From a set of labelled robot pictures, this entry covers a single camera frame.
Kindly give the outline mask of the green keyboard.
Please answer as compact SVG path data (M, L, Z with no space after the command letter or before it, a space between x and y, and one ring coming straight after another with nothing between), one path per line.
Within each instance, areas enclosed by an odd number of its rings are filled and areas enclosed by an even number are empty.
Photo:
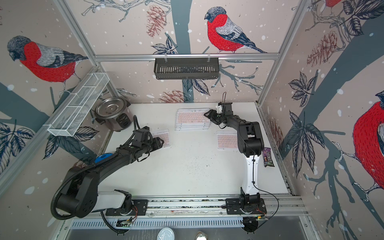
M175 130L176 131L205 131L208 130L210 127L210 124L176 124Z

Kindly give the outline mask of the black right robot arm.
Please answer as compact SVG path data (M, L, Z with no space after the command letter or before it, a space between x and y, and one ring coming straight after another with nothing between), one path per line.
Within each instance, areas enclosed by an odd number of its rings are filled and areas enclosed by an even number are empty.
M239 196L240 208L250 212L251 207L260 204L260 190L257 183L257 170L262 151L265 148L261 126L258 122L250 122L235 115L232 103L218 103L215 110L204 113L212 123L232 128L237 132L238 150L245 157L245 178Z

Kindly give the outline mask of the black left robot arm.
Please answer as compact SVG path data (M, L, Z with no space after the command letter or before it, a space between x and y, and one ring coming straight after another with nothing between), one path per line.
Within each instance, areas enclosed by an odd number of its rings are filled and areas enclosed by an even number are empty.
M55 192L51 214L57 220L84 218L108 209L132 209L132 195L123 190L100 192L99 184L117 170L139 160L142 155L161 149L164 140L153 137L149 127L135 130L132 137L111 156L86 168L72 167Z

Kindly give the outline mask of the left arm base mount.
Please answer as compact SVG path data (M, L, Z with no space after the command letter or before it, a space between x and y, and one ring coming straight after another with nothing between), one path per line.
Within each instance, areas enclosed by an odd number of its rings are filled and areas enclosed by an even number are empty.
M148 208L149 200L134 200L129 192L123 190L114 190L119 193L119 197L124 197L123 203L119 208L110 208L106 210L105 215L108 217L125 217L125 216L145 216Z

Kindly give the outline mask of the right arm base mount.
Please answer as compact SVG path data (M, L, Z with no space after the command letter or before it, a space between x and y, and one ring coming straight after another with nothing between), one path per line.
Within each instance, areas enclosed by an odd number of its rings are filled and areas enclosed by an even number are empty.
M222 208L228 215L266 215L267 210L264 199L257 191L255 194L246 193L241 188L240 194L236 198L225 199L225 205Z

